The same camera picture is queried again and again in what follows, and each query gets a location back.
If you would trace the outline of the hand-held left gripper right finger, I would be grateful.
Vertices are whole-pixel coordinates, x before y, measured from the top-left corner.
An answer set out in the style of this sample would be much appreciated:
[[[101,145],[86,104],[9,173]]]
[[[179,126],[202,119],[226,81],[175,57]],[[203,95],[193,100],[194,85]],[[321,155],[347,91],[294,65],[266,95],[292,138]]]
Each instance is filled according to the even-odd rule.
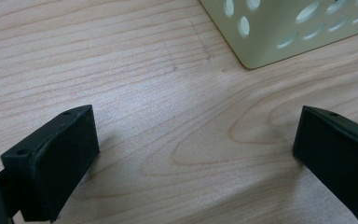
[[[305,105],[293,155],[358,219],[358,123]]]

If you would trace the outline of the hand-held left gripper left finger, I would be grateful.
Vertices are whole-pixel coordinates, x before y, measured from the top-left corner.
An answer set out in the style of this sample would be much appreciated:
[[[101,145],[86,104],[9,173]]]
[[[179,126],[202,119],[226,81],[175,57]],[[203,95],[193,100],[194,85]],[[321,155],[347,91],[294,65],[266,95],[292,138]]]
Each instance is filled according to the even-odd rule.
[[[55,221],[99,153],[92,106],[62,112],[1,155],[8,212]]]

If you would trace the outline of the pale green plastic basket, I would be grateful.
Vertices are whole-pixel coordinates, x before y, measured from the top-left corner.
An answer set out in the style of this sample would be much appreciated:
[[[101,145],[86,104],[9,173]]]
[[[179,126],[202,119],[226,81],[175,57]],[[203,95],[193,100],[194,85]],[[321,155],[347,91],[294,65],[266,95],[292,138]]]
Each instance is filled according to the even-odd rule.
[[[247,68],[358,35],[358,0],[200,0]]]

